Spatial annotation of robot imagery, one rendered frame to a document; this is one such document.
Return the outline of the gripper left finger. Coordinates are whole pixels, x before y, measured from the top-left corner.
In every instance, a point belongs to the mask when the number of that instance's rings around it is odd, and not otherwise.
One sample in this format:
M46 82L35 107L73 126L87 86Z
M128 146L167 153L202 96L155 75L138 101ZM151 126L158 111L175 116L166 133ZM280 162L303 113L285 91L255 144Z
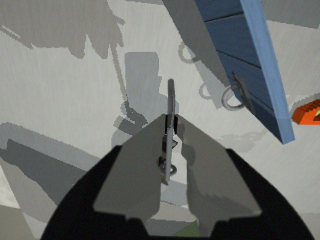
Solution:
M126 221L158 213L166 114L116 145L65 195L40 240L102 240L125 235Z

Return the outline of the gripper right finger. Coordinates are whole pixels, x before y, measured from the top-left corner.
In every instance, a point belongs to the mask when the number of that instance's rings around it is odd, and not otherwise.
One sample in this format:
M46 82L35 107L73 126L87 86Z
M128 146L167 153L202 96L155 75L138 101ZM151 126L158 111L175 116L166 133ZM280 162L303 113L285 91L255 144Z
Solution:
M182 141L188 209L200 237L210 237L215 223L225 220L234 238L315 240L287 199L234 150L178 114L174 134Z

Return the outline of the orange torpedo level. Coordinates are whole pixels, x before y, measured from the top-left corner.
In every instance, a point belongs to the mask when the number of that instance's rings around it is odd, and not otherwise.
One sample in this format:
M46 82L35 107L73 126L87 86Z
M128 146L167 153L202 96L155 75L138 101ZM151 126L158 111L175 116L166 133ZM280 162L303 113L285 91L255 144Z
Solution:
M297 107L292 121L298 125L320 126L320 99Z

